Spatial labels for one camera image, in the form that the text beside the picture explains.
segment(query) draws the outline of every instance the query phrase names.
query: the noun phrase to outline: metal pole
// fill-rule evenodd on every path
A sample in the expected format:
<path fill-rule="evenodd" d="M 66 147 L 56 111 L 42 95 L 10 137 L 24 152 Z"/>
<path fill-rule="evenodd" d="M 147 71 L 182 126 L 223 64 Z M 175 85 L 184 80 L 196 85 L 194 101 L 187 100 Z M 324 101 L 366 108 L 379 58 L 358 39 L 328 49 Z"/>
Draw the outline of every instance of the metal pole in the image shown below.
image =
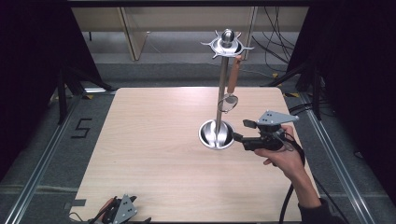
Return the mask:
<path fill-rule="evenodd" d="M 219 82 L 219 99 L 218 103 L 224 98 L 224 92 L 225 92 L 225 80 L 227 77 L 227 68 L 228 68 L 228 57 L 222 57 L 221 58 L 221 71 L 220 71 L 220 82 Z M 217 115 L 216 115 L 216 139 L 218 139 L 220 127 L 221 127 L 221 114 L 222 112 L 219 110 L 219 108 L 216 106 L 217 109 Z"/>

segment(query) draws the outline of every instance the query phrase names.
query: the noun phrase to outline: metal rail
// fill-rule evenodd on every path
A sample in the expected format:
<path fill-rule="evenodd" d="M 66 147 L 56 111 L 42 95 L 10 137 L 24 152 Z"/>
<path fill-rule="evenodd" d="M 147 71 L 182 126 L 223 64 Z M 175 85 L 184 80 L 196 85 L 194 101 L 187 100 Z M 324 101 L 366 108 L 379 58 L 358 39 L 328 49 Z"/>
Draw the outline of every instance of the metal rail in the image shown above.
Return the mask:
<path fill-rule="evenodd" d="M 306 93 L 303 92 L 300 95 L 303 104 L 310 103 Z M 355 209 L 355 212 L 358 215 L 359 220 L 361 221 L 361 223 L 374 224 L 375 223 L 374 218 L 369 211 L 366 201 L 364 201 L 358 188 L 353 182 L 349 172 L 347 171 L 347 168 L 345 167 L 343 161 L 341 160 L 340 156 L 337 153 L 337 150 L 332 144 L 332 140 L 330 136 L 327 134 L 326 129 L 324 128 L 322 122 L 316 119 L 316 116 L 313 111 L 309 110 L 307 112 L 308 112 L 308 117 L 311 120 L 312 124 L 314 125 L 315 131 L 317 132 L 318 137 L 326 150 L 327 156 L 329 157 L 332 163 L 332 167 L 337 173 L 341 185 L 344 187 L 344 190 L 346 191 L 346 195 L 349 198 L 350 202 L 352 203 L 352 206 Z"/>
<path fill-rule="evenodd" d="M 30 201 L 32 201 L 32 198 L 35 194 L 35 190 L 38 186 L 39 181 L 41 180 L 41 177 L 45 173 L 48 165 L 50 164 L 50 161 L 52 159 L 53 154 L 56 151 L 56 147 L 58 146 L 59 142 L 62 139 L 62 136 L 64 135 L 64 130 L 66 129 L 70 117 L 73 114 L 73 111 L 78 105 L 79 100 L 81 97 L 75 96 L 74 99 L 72 99 L 72 102 L 70 103 L 69 106 L 69 113 L 64 119 L 64 122 L 58 125 L 56 128 L 54 134 L 52 135 L 51 139 L 49 140 L 49 143 L 47 144 L 46 149 L 44 150 L 43 155 L 40 158 L 40 161 L 37 163 L 37 166 L 35 167 L 35 170 L 33 171 L 32 175 L 30 176 L 29 180 L 27 181 L 26 185 L 24 186 L 20 197 L 18 200 L 14 203 L 12 206 L 7 219 L 6 219 L 6 224 L 18 224 L 20 223 L 23 214 L 25 213 L 27 206 L 29 205 Z"/>

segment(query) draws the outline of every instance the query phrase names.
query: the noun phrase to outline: reflective metal base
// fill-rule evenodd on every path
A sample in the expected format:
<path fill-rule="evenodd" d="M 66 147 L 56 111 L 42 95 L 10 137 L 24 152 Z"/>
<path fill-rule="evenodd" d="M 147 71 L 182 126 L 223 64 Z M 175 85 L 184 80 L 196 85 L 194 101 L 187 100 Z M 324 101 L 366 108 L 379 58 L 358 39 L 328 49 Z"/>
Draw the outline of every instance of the reflective metal base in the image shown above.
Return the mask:
<path fill-rule="evenodd" d="M 219 133 L 216 134 L 216 120 L 206 121 L 199 129 L 199 139 L 211 149 L 224 149 L 233 144 L 233 126 L 222 120 Z"/>

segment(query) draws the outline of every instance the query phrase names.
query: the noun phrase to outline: wooden tabletop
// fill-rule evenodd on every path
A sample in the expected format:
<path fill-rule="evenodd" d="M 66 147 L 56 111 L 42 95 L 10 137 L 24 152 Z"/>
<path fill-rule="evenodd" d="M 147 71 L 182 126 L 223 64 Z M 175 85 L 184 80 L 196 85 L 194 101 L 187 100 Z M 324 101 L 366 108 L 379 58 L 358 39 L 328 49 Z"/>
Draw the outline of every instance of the wooden tabletop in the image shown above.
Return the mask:
<path fill-rule="evenodd" d="M 214 150 L 199 140 L 201 125 L 216 118 L 218 92 L 119 89 L 78 190 L 76 199 L 86 204 L 71 212 L 87 220 L 109 198 L 128 194 L 137 196 L 131 221 L 278 221 L 290 186 L 283 173 L 263 166 L 264 158 L 240 143 Z M 236 88 L 234 94 L 238 105 L 222 117 L 244 136 L 259 134 L 243 119 L 257 120 L 267 109 L 288 113 L 278 88 Z M 285 220 L 301 220 L 294 193 Z"/>

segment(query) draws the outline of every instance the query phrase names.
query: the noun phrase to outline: sleeve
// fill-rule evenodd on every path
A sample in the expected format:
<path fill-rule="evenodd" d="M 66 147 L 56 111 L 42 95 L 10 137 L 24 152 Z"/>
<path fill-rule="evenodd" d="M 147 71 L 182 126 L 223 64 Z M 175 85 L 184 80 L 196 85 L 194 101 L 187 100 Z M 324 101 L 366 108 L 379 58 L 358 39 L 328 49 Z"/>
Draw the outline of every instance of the sleeve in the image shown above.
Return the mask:
<path fill-rule="evenodd" d="M 340 217 L 334 217 L 326 200 L 320 199 L 321 206 L 304 208 L 298 204 L 301 212 L 302 224 L 344 224 Z"/>

